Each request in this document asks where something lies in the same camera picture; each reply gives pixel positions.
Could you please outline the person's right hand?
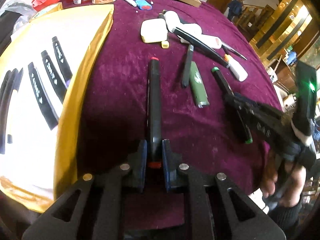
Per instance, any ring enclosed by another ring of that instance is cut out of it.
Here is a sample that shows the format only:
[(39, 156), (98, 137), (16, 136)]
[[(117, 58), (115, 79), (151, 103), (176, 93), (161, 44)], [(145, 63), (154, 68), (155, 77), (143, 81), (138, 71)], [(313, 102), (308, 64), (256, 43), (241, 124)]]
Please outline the person's right hand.
[[(263, 178), (260, 183), (260, 189), (264, 198), (274, 195), (276, 191), (278, 172), (276, 169), (275, 156), (276, 154), (270, 150), (264, 168)], [(302, 165), (285, 161), (285, 171), (290, 174), (291, 186), (284, 192), (279, 201), (279, 205), (283, 207), (294, 207), (300, 201), (300, 195), (306, 181), (306, 168)]]

